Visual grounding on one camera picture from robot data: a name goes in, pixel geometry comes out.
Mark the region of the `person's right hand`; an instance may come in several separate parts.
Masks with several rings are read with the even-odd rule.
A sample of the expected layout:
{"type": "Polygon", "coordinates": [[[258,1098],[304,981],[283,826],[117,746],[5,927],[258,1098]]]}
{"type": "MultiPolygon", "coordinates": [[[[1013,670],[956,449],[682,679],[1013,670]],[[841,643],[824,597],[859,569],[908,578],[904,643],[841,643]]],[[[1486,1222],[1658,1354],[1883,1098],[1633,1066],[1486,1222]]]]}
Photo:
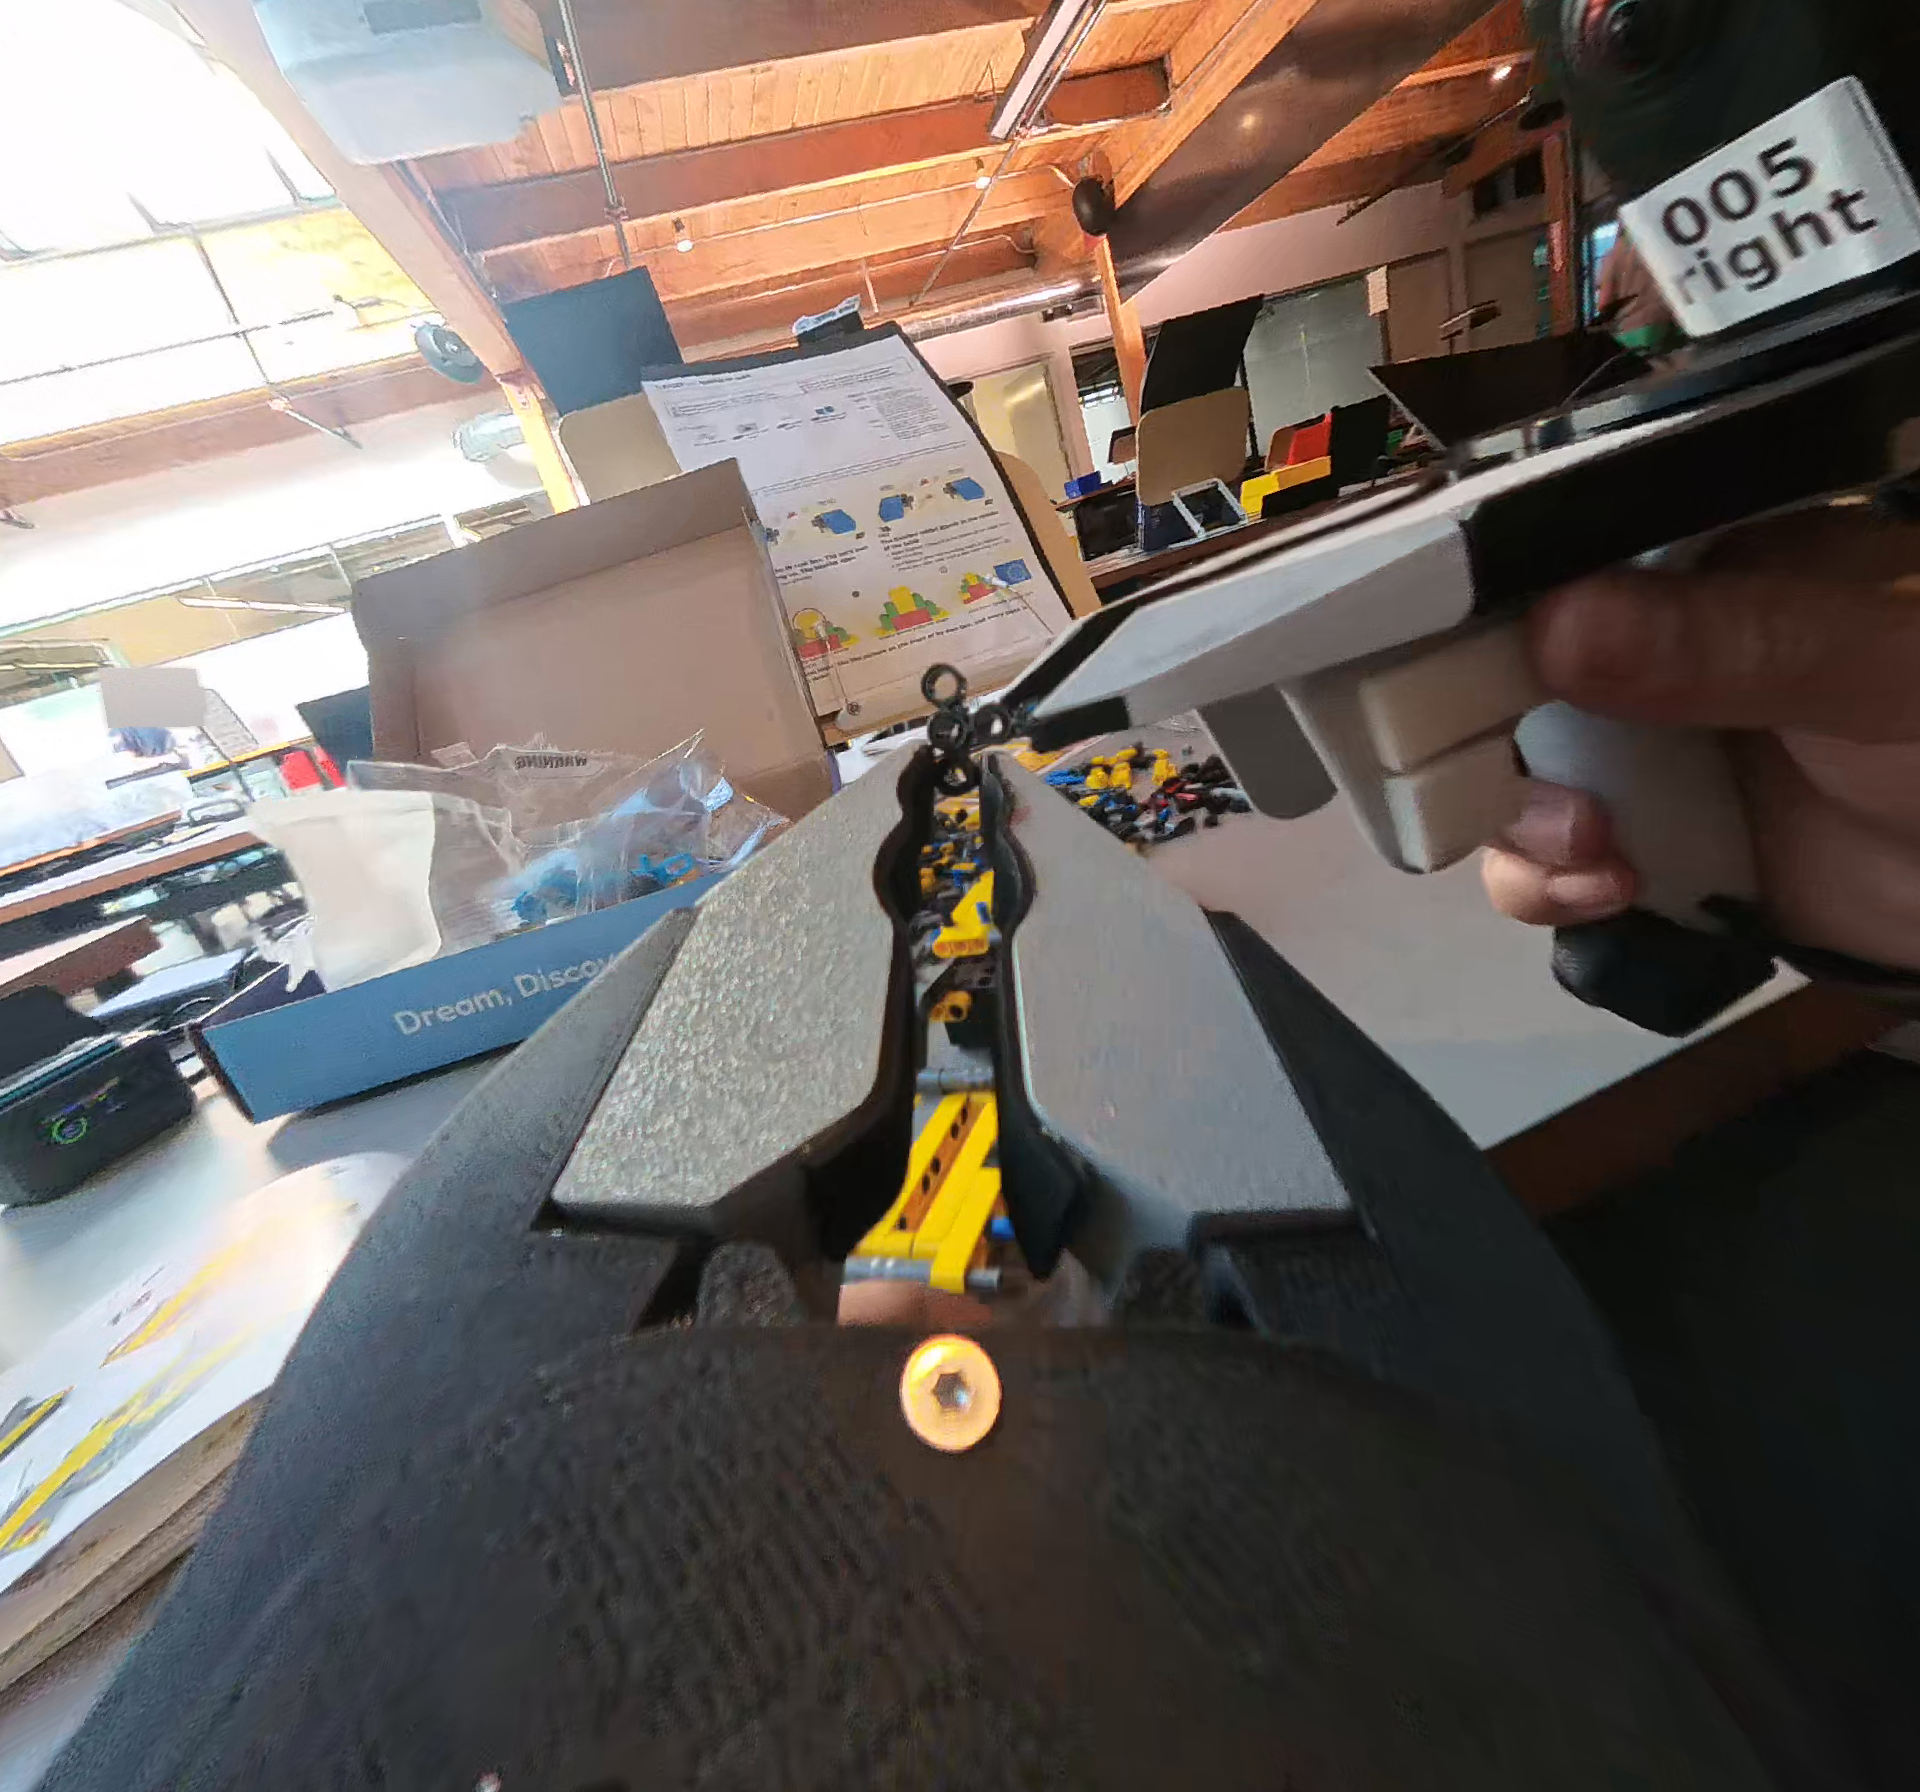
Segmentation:
{"type": "Polygon", "coordinates": [[[1760,522],[1688,569],[1606,569],[1530,614],[1546,702],[1722,732],[1760,921],[1805,981],[1909,1005],[1920,971],[1920,524],[1865,507],[1760,522]]]}

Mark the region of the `white ceiling unit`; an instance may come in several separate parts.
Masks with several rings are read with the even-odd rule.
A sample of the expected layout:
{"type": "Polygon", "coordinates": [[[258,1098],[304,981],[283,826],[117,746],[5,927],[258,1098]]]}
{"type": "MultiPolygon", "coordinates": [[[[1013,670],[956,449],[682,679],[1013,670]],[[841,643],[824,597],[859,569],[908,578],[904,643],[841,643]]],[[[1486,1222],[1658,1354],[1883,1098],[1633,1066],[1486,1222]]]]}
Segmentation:
{"type": "Polygon", "coordinates": [[[347,160],[505,147],[566,102],[523,0],[255,0],[255,19],[347,160]]]}

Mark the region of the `yellow black brick vehicle model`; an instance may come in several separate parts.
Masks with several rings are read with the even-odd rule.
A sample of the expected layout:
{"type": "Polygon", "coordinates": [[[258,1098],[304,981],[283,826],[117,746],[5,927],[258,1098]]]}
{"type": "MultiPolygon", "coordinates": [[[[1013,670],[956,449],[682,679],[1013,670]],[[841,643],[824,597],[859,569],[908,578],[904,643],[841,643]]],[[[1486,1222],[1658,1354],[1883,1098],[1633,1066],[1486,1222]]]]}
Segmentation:
{"type": "Polygon", "coordinates": [[[997,927],[980,793],[941,793],[922,847],[908,959],[908,1135],[904,1186],[849,1245],[842,1292],[908,1292],[994,1300],[1013,1280],[1013,1222],[997,1202],[997,927]]]}

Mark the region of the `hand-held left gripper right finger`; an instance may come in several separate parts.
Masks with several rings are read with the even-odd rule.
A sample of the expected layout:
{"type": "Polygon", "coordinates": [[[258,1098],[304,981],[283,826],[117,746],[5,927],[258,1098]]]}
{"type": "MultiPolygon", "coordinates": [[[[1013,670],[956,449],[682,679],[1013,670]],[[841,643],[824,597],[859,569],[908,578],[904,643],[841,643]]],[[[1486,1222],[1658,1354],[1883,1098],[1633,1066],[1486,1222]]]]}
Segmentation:
{"type": "Polygon", "coordinates": [[[997,1202],[1029,1270],[1347,1232],[1353,1202],[1211,909],[989,756],[997,1202]]]}

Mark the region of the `blue cardboard kit box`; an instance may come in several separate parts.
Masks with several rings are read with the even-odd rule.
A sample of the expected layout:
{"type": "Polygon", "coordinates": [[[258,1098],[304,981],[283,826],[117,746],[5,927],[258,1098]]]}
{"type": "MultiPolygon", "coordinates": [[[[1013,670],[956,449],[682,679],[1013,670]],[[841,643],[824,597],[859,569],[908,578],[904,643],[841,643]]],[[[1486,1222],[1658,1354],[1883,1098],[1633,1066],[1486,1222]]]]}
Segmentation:
{"type": "MultiPolygon", "coordinates": [[[[667,756],[699,737],[744,800],[790,821],[841,793],[734,458],[360,578],[358,635],[377,760],[523,746],[556,780],[556,756],[667,756]]],[[[218,1005],[191,1042],[255,1126],[358,1104],[523,1042],[647,927],[699,897],[702,878],[682,878],[615,909],[543,921],[347,991],[327,971],[315,991],[277,971],[218,1005]]]]}

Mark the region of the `black device green display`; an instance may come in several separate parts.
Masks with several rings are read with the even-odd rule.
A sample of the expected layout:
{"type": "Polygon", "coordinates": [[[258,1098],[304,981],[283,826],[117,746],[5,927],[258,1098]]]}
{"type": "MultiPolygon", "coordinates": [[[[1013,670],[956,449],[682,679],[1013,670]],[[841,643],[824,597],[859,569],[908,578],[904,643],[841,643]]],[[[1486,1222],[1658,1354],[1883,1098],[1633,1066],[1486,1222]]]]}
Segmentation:
{"type": "Polygon", "coordinates": [[[158,1031],[76,1037],[0,1078],[0,1207],[41,1207],[191,1119],[158,1031]]]}

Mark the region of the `clear bag of blue parts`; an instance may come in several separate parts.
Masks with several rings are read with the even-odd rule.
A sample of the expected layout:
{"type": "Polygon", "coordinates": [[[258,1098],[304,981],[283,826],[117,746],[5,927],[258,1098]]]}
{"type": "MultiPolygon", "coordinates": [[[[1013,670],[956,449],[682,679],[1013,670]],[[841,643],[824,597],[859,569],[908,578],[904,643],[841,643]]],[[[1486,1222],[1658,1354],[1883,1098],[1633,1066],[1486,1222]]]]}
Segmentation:
{"type": "Polygon", "coordinates": [[[431,800],[431,909],[466,947],[734,872],[788,836],[788,816],[744,793],[702,732],[657,756],[534,737],[347,760],[347,788],[431,800]]]}

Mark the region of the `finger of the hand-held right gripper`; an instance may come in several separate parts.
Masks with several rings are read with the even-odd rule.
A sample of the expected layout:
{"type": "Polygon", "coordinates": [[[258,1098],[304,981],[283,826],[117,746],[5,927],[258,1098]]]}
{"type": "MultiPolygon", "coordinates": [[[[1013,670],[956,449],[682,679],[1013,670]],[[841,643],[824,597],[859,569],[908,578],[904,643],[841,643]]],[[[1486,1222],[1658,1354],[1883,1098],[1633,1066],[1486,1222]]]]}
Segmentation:
{"type": "Polygon", "coordinates": [[[1353,821],[1389,821],[1378,767],[1343,780],[1308,690],[1474,614],[1474,507],[1474,481],[1436,481],[1363,524],[1178,569],[1082,614],[997,698],[1029,746],[1194,708],[1260,816],[1308,821],[1347,793],[1353,821]]]}

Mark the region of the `open instruction booklet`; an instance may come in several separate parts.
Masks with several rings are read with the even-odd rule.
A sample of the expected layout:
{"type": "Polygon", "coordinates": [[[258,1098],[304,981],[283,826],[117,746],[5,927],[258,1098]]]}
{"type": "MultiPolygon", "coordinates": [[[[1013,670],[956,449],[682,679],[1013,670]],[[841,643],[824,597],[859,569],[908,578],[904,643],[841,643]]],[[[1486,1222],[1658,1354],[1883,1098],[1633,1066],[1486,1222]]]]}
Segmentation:
{"type": "Polygon", "coordinates": [[[330,1156],[247,1193],[0,1376],[0,1688],[191,1558],[401,1168],[330,1156]]]}

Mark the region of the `white paper bag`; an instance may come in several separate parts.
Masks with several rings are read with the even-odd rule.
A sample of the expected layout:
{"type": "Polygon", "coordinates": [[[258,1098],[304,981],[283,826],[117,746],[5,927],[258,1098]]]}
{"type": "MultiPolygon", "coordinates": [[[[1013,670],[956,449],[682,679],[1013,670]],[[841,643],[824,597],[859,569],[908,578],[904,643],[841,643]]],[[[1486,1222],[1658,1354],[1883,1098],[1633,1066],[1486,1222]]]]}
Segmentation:
{"type": "Polygon", "coordinates": [[[431,793],[298,793],[255,800],[247,826],[287,860],[304,921],[263,958],[287,982],[347,991],[442,947],[431,907],[431,793]]]}

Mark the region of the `grey desk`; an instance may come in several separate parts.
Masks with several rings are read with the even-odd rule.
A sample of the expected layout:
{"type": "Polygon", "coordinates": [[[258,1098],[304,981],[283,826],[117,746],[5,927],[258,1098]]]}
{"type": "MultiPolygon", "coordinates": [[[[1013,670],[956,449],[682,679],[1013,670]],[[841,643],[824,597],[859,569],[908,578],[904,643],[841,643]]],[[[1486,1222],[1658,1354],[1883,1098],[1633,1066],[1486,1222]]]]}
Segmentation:
{"type": "MultiPolygon", "coordinates": [[[[1194,907],[1243,921],[1294,959],[1378,1051],[1393,1051],[1471,1135],[1497,1148],[1591,1089],[1666,1059],[1616,1012],[1546,982],[1546,934],[1491,909],[1474,867],[1393,872],[1347,807],[1308,821],[1237,816],[1147,851],[1194,907]]],[[[35,1354],[70,1315],[150,1270],[229,1202],[330,1156],[419,1156],[491,1059],[401,1078],[330,1114],[255,1126],[229,1098],[109,1160],[54,1207],[0,1215],[0,1367],[35,1354]]]]}

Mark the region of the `black ceiling duct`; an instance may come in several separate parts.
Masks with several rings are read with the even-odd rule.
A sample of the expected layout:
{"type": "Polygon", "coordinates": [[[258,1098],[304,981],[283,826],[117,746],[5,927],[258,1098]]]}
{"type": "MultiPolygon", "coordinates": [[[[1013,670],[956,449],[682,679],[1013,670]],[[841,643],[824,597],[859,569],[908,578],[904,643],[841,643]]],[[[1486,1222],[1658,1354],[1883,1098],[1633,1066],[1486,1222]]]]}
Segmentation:
{"type": "Polygon", "coordinates": [[[1122,160],[1110,266],[1138,296],[1497,0],[1256,0],[1122,160]]]}

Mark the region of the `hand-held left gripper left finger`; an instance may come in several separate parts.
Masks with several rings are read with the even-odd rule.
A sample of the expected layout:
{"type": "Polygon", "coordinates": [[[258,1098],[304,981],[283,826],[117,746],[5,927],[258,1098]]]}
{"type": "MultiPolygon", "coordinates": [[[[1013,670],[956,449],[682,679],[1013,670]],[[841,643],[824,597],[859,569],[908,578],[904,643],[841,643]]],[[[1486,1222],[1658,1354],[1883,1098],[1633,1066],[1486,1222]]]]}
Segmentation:
{"type": "Polygon", "coordinates": [[[588,1232],[842,1257],[904,1186],[922,756],[719,878],[545,1207],[588,1232]]]}

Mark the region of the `pile of blue grey brick parts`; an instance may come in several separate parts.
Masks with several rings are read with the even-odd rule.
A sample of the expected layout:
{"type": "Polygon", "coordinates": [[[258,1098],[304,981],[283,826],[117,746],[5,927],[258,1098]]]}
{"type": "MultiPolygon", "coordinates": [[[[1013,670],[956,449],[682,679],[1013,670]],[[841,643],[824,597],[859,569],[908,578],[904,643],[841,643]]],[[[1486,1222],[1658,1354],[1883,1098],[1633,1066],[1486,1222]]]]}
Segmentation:
{"type": "Polygon", "coordinates": [[[1223,826],[1232,816],[1256,816],[1243,788],[1213,746],[1105,746],[1105,756],[1062,756],[1045,760],[1045,788],[1122,836],[1123,851],[1157,851],[1204,826],[1223,826]]]}

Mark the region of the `black connector with blue pin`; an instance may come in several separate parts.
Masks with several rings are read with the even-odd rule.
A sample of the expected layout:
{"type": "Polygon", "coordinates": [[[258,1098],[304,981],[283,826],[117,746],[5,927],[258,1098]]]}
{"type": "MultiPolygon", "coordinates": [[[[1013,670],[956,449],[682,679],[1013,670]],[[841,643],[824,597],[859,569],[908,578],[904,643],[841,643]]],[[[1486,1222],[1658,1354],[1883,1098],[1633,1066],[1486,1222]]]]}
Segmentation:
{"type": "Polygon", "coordinates": [[[1024,708],[1005,702],[968,702],[968,679],[956,670],[927,670],[927,756],[935,756],[935,793],[967,800],[980,793],[980,756],[1005,746],[1024,732],[1024,708]]]}

